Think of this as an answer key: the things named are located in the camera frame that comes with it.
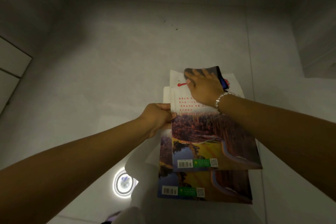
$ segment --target green label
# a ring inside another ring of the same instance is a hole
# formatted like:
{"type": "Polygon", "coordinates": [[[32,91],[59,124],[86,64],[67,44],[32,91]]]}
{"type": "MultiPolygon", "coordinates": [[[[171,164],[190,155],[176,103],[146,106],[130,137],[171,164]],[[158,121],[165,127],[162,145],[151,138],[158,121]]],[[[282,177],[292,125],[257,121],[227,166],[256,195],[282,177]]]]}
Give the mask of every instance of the green label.
{"type": "Polygon", "coordinates": [[[211,167],[210,159],[193,159],[194,167],[211,167]]]}
{"type": "Polygon", "coordinates": [[[179,196],[185,196],[185,197],[196,197],[197,196],[197,190],[196,190],[196,188],[179,187],[178,188],[178,195],[179,196]]]}

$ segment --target person's left hand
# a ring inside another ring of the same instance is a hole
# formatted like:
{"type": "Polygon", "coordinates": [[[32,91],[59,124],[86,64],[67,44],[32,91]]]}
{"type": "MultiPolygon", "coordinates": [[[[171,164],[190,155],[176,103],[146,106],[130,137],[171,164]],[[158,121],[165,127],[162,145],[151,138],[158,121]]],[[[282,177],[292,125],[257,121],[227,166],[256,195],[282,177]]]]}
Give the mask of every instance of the person's left hand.
{"type": "Polygon", "coordinates": [[[158,129],[171,128],[171,120],[177,116],[170,112],[170,104],[149,104],[139,118],[144,119],[150,126],[148,138],[156,135],[158,129]]]}

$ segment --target magazine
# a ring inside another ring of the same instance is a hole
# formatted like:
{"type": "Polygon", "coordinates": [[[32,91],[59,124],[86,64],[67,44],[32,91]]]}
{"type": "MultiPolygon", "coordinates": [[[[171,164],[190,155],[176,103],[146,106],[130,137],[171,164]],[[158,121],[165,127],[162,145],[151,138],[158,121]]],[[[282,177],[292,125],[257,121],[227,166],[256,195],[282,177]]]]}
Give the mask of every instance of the magazine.
{"type": "Polygon", "coordinates": [[[158,197],[252,204],[247,170],[174,172],[171,132],[161,134],[158,197]]]}
{"type": "MultiPolygon", "coordinates": [[[[227,91],[244,97],[233,74],[227,91]]],[[[172,166],[175,172],[262,169],[255,138],[216,109],[192,98],[183,73],[170,71],[172,166]]]]}

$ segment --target barcode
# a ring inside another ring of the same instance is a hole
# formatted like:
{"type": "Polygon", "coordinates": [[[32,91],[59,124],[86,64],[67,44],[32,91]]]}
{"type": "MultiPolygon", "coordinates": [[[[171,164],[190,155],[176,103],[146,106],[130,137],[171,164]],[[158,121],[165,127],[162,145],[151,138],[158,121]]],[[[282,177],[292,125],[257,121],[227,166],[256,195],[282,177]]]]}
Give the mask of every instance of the barcode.
{"type": "Polygon", "coordinates": [[[217,167],[218,166],[217,158],[210,158],[210,165],[212,167],[217,167]]]}
{"type": "Polygon", "coordinates": [[[193,167],[192,159],[182,159],[177,161],[178,168],[193,167]]]}
{"type": "Polygon", "coordinates": [[[204,188],[196,188],[197,197],[205,197],[204,188]]]}
{"type": "Polygon", "coordinates": [[[162,195],[177,196],[178,187],[175,186],[162,186],[162,195]]]}

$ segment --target forearm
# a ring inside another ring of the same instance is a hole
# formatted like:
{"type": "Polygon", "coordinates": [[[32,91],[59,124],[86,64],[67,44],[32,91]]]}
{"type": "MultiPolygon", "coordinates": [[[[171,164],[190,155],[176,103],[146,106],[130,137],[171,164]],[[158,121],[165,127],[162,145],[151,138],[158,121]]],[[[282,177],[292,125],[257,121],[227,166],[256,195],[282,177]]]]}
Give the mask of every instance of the forearm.
{"type": "Polygon", "coordinates": [[[336,124],[226,95],[219,109],[301,176],[336,200],[336,124]]]}
{"type": "Polygon", "coordinates": [[[140,145],[150,129],[138,118],[1,170],[1,222],[46,223],[140,145]]]}

